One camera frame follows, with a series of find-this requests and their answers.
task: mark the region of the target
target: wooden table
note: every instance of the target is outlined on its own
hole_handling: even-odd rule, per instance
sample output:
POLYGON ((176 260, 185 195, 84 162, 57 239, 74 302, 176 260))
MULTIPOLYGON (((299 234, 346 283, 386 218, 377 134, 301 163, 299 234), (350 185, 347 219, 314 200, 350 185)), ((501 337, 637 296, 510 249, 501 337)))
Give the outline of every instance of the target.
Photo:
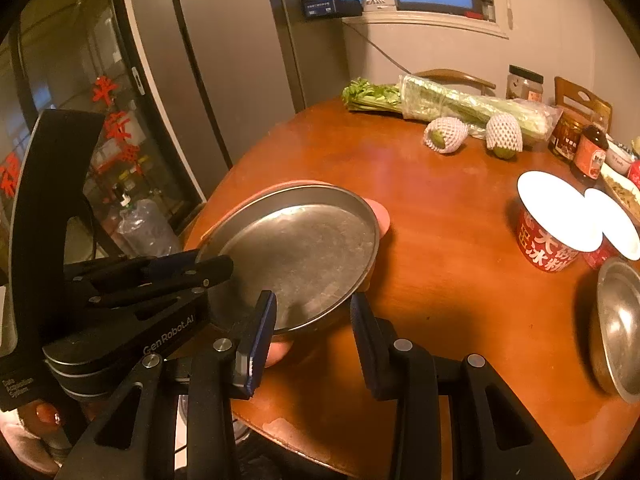
MULTIPOLYGON (((443 156, 422 145, 423 130, 395 117, 349 113, 338 100, 309 108, 276 126, 226 176, 187 248, 233 206, 286 180, 324 180, 379 201, 391 230, 368 292, 375 314, 434 355, 485 356, 577 478, 602 469, 640 405, 606 396, 588 366, 595 273, 581 258, 559 274, 541 272, 524 259, 514 234, 519 175, 542 170, 577 181, 545 148, 505 162, 469 138, 443 156)), ((387 476, 395 403, 376 402, 365 388, 347 317, 296 340, 265 372, 254 398, 233 409, 316 462, 367 480, 387 476)), ((449 439, 444 431, 444 478, 449 439)))

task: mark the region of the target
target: soy sauce bottle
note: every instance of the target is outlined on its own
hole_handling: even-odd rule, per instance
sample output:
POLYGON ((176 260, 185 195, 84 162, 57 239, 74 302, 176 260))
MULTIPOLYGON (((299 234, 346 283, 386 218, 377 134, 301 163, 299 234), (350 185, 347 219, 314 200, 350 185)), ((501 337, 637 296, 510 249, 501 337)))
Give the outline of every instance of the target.
POLYGON ((571 163, 574 177, 585 186, 594 186, 600 176, 608 149, 609 141, 604 129, 596 123, 585 126, 571 163))

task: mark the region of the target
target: white lid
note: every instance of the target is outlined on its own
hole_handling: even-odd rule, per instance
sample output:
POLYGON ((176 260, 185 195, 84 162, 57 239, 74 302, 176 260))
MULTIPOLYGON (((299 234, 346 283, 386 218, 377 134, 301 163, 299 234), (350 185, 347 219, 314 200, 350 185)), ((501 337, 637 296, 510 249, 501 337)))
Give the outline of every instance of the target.
POLYGON ((528 171, 518 179, 518 193, 531 216, 563 244, 583 253, 602 244, 602 229, 587 200, 564 180, 528 171))
POLYGON ((584 197, 611 245, 625 258, 640 260, 640 237, 625 211, 610 196, 597 189, 588 189, 584 197))

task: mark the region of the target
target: stainless steel bowl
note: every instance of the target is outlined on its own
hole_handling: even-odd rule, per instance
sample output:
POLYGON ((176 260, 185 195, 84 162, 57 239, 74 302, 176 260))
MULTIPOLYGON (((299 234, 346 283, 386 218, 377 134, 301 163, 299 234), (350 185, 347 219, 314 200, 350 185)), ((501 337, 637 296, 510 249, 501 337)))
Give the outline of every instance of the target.
POLYGON ((640 400, 640 276, 620 258, 598 275, 591 314, 591 364, 600 386, 633 404, 640 400))
POLYGON ((278 300, 276 340, 317 326, 373 268, 380 229, 370 206, 340 187, 304 185, 261 196, 207 238, 198 261, 228 254, 234 273, 209 289, 212 321, 233 331, 261 290, 278 300))

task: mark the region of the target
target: screw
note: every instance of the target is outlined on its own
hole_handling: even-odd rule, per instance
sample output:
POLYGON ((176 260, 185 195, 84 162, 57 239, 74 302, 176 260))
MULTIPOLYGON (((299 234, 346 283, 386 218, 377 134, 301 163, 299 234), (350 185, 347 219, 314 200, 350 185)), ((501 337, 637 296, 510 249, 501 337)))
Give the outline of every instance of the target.
POLYGON ((231 339, 227 339, 223 337, 218 339, 215 343, 213 343, 213 348, 215 348, 218 352, 225 352, 231 348, 231 339))
POLYGON ((160 364, 161 357, 158 354, 149 354, 142 359, 145 368, 153 368, 160 364))
POLYGON ((396 339, 394 341, 394 348, 401 352, 408 352, 414 345, 408 339, 396 339))
POLYGON ((471 354, 466 358, 466 360, 470 365, 472 365, 473 368, 482 368, 486 363, 484 357, 478 354, 471 354))

